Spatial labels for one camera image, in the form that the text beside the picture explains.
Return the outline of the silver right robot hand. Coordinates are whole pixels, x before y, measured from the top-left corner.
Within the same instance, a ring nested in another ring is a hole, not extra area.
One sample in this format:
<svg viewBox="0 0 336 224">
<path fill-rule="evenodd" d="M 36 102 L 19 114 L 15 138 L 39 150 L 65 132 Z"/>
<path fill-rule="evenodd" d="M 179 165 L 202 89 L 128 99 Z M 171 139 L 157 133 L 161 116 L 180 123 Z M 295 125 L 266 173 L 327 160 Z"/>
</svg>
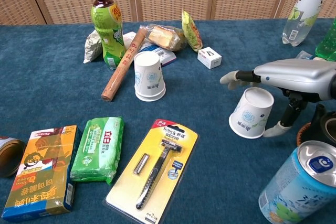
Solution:
<svg viewBox="0 0 336 224">
<path fill-rule="evenodd" d="M 289 104 L 281 120 L 263 133 L 264 137 L 279 136 L 291 129 L 307 103 L 335 99 L 335 62 L 296 58 L 276 60 L 249 71 L 231 71 L 221 77 L 220 83 L 230 90 L 243 83 L 279 88 L 289 98 Z"/>
</svg>

